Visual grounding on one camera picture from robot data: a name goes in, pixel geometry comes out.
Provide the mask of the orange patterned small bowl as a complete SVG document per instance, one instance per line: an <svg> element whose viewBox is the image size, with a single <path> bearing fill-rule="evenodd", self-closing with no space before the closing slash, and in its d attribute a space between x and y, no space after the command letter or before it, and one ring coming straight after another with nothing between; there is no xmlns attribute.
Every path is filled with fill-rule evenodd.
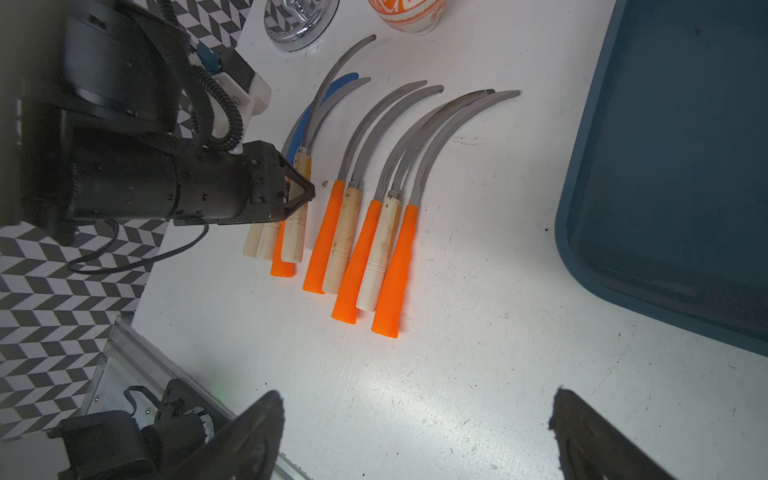
<svg viewBox="0 0 768 480"><path fill-rule="evenodd" d="M390 28L425 35L439 23L447 0L369 0L378 17Z"/></svg>

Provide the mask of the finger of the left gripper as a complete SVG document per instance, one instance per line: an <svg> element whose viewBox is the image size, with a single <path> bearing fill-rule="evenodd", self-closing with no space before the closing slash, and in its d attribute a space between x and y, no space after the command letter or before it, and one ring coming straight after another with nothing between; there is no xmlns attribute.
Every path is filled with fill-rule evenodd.
<svg viewBox="0 0 768 480"><path fill-rule="evenodd" d="M315 186L311 181L311 157L296 157L292 162L281 157L279 165L283 171L283 179L278 183L279 195L288 195L293 185L297 187L300 195L315 194Z"/></svg>
<svg viewBox="0 0 768 480"><path fill-rule="evenodd" d="M277 221L286 221L315 197L313 191L290 191L287 200L278 208Z"/></svg>

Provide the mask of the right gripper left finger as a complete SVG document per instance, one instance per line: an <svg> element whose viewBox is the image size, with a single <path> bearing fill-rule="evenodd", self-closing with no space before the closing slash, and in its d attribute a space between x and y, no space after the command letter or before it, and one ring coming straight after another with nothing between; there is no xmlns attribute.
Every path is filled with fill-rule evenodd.
<svg viewBox="0 0 768 480"><path fill-rule="evenodd" d="M174 479L270 479L285 423L283 399L265 393L173 471Z"/></svg>

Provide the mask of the chrome mug tree stand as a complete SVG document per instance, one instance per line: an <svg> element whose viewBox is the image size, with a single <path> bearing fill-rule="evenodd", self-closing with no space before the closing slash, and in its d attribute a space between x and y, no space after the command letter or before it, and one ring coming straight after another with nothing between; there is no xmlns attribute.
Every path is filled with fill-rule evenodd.
<svg viewBox="0 0 768 480"><path fill-rule="evenodd" d="M338 0L269 0L264 8L264 29L278 50L296 52L325 32L338 6Z"/></svg>

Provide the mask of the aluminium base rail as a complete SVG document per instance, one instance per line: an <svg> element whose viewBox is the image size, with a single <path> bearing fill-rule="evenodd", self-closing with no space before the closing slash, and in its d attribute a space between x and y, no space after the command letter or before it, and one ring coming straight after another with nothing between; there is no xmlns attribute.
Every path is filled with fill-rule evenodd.
<svg viewBox="0 0 768 480"><path fill-rule="evenodd" d="M174 479L235 415L118 318L83 411L53 430L69 460L62 479ZM270 479L303 479L280 451Z"/></svg>

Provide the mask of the dark blue storage tray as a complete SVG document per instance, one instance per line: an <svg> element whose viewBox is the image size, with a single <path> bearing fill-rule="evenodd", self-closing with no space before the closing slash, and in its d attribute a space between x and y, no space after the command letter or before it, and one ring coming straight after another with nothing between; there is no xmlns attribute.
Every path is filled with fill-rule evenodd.
<svg viewBox="0 0 768 480"><path fill-rule="evenodd" d="M619 1L555 220L592 294L767 352L767 5Z"/></svg>

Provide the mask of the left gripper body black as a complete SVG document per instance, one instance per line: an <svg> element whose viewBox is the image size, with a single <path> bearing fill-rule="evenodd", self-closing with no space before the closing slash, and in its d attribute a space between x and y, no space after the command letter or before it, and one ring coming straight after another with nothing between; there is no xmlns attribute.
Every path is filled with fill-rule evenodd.
<svg viewBox="0 0 768 480"><path fill-rule="evenodd" d="M176 193L166 216L178 225L240 225L288 217L286 162L274 145L243 152L187 153L175 159Z"/></svg>

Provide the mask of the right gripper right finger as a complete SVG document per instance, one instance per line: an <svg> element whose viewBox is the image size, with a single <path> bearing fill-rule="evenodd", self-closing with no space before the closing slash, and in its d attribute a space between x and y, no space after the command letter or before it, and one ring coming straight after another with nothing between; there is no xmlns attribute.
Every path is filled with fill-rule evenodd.
<svg viewBox="0 0 768 480"><path fill-rule="evenodd" d="M557 390L549 429L566 479L672 477L572 390Z"/></svg>

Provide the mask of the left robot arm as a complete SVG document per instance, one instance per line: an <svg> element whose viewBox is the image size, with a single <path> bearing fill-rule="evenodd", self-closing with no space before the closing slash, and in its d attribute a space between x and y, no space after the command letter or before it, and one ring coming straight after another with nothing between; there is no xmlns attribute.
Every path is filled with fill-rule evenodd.
<svg viewBox="0 0 768 480"><path fill-rule="evenodd" d="M283 221L315 195L190 61L174 6L1 5L1 222L63 246L81 226Z"/></svg>

